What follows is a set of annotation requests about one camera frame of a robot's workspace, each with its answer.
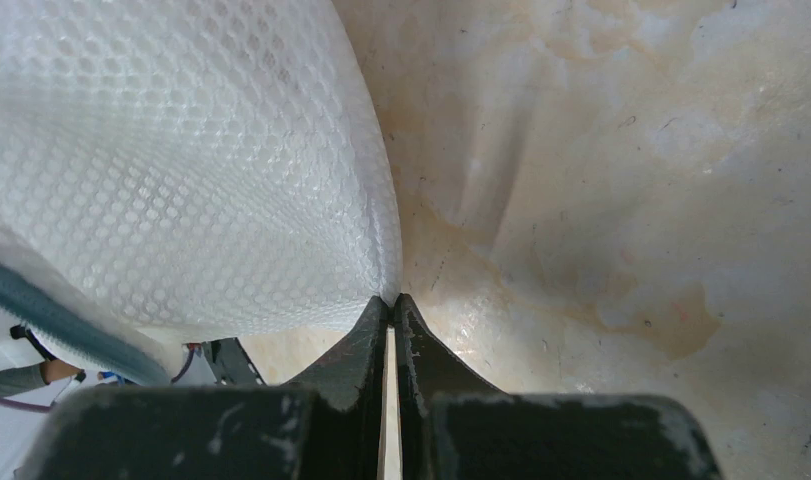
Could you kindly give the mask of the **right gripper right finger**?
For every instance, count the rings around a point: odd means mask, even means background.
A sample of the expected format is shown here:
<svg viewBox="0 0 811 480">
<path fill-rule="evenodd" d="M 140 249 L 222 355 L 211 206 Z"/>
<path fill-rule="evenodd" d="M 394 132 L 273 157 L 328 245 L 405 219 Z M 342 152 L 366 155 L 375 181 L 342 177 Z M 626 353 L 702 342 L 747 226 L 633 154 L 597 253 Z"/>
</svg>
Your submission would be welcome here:
<svg viewBox="0 0 811 480">
<path fill-rule="evenodd" d="M 401 295 L 395 332 L 407 479 L 718 479 L 695 417 L 657 395 L 512 394 L 440 341 Z"/>
</svg>

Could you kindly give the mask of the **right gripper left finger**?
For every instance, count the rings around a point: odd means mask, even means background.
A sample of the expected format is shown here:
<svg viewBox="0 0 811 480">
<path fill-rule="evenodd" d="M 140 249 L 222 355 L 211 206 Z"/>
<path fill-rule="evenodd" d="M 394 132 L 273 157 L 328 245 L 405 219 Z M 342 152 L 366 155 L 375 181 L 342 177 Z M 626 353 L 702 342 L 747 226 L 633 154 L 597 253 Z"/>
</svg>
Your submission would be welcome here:
<svg viewBox="0 0 811 480">
<path fill-rule="evenodd" d="M 118 387 L 56 407 L 22 479 L 378 479 L 388 305 L 279 386 Z"/>
</svg>

